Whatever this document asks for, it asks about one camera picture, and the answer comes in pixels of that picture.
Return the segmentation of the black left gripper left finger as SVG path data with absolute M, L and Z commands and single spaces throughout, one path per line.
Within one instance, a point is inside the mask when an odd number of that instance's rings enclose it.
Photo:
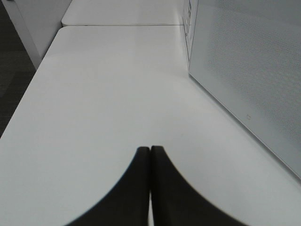
M 139 147 L 117 184 L 70 226 L 147 226 L 150 200 L 150 149 Z

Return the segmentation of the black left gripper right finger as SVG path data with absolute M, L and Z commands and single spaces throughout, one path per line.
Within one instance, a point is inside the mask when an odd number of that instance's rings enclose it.
M 153 146 L 151 202 L 156 226 L 237 226 L 238 221 L 219 210 L 191 187 L 161 146 Z

